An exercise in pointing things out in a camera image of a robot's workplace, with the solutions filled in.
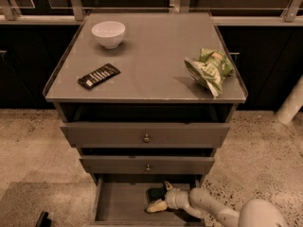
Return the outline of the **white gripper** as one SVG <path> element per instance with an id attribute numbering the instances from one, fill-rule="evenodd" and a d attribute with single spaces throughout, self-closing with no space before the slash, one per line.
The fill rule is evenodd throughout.
<path id="1" fill-rule="evenodd" d="M 154 201 L 147 207 L 148 213 L 162 212 L 169 209 L 181 209 L 182 203 L 179 201 L 178 195 L 181 193 L 180 188 L 173 188 L 172 184 L 164 181 L 164 185 L 168 192 L 165 195 L 165 200 L 161 199 Z"/>

